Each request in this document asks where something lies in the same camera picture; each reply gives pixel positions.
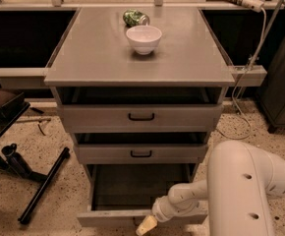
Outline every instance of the cable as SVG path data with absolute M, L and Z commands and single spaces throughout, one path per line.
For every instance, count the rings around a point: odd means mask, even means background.
M 262 23 L 262 30 L 261 30 L 261 34 L 260 34 L 260 40 L 259 40 L 259 44 L 258 44 L 258 47 L 257 49 L 259 49 L 259 46 L 262 45 L 263 41 L 264 41 L 264 30 L 265 30 L 265 26 L 266 26 L 266 21 L 267 21 L 267 15 L 266 15 L 266 11 L 261 8 L 262 12 L 263 12 L 263 23 Z M 238 104 L 238 101 L 237 101 L 237 98 L 238 98 L 238 95 L 240 95 L 241 91 L 242 91 L 242 87 L 239 87 L 239 83 L 240 81 L 242 80 L 242 78 L 248 73 L 248 71 L 251 70 L 253 64 L 252 64 L 252 60 L 254 60 L 253 58 L 250 60 L 250 62 L 247 64 L 247 66 L 245 67 L 245 72 L 242 74 L 242 76 L 237 80 L 234 88 L 233 88 L 233 91 L 232 91 L 232 94 L 231 94 L 231 98 L 232 98 L 232 102 L 233 102 L 233 105 L 234 107 L 237 109 L 237 111 L 239 112 L 239 117 L 241 119 L 243 119 L 249 126 L 249 131 L 246 135 L 242 136 L 242 137 L 231 137 L 231 136 L 228 136 L 226 135 L 224 132 L 220 131 L 219 129 L 216 129 L 216 131 L 218 131 L 222 136 L 224 136 L 225 138 L 228 138 L 228 139 L 232 139 L 232 140 L 243 140 L 243 139 L 246 139 L 248 138 L 250 135 L 251 135 L 251 132 L 252 132 L 252 125 L 251 123 L 249 122 L 249 120 L 247 119 L 246 115 L 243 113 L 242 109 L 240 108 L 239 104 Z

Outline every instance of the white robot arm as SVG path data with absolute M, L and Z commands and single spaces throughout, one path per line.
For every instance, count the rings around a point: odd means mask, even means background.
M 174 185 L 156 200 L 152 213 L 159 222 L 192 216 L 199 201 L 208 200 L 211 236 L 273 236 L 267 196 L 285 196 L 285 161 L 258 147 L 228 141 L 212 151 L 207 181 Z M 138 235 L 144 230 L 142 223 Z

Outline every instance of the floor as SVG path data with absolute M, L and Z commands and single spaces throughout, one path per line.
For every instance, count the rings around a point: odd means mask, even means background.
M 28 110 L 0 139 L 0 150 L 11 143 L 18 145 L 18 152 L 25 158 L 34 171 L 47 174 L 63 147 L 73 148 L 68 134 L 65 133 L 60 119 L 56 116 L 53 103 L 33 102 L 31 106 L 44 111 L 43 116 Z M 252 100 L 240 102 L 243 112 L 251 123 L 251 133 L 243 139 L 251 145 L 271 151 L 285 159 L 285 128 L 275 134 L 268 134 L 268 123 Z M 45 135 L 38 129 L 37 122 L 23 122 L 51 117 L 43 127 Z M 227 137 L 239 138 L 249 132 L 247 122 L 238 116 L 231 103 L 225 102 L 224 112 L 209 140 L 209 151 Z M 208 160 L 207 154 L 200 165 L 197 178 L 204 178 Z M 50 188 L 45 192 L 34 210 L 31 222 L 23 226 L 18 218 L 23 213 L 38 184 L 0 171 L 0 235 L 136 235 L 135 228 L 82 228 L 76 214 L 86 211 L 89 182 L 83 168 L 78 164 L 71 151 L 71 157 L 61 166 Z M 269 201 L 276 236 L 285 236 L 285 198 Z M 174 228 L 156 228 L 148 235 L 207 235 L 207 221 L 202 225 Z

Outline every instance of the black handle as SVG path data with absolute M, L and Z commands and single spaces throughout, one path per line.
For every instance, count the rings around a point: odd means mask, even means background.
M 131 157 L 134 157 L 134 158 L 138 158 L 138 157 L 148 158 L 151 156 L 152 156 L 152 150 L 150 150 L 147 154 L 135 154 L 135 152 L 131 150 Z
M 152 121 L 154 119 L 154 113 L 152 113 L 150 117 L 145 117 L 145 118 L 142 117 L 136 118 L 133 117 L 131 113 L 129 113 L 128 117 L 131 121 L 147 122 L 147 121 Z

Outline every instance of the drawer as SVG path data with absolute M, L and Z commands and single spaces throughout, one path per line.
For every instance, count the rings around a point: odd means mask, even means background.
M 78 214 L 82 226 L 136 227 L 151 214 L 156 198 L 177 183 L 190 182 L 187 164 L 96 165 L 87 211 Z M 159 226 L 203 223 L 206 211 L 174 218 Z
M 58 107 L 69 133 L 213 131 L 222 105 L 127 105 Z
M 201 133 L 75 134 L 80 164 L 198 163 L 207 145 Z

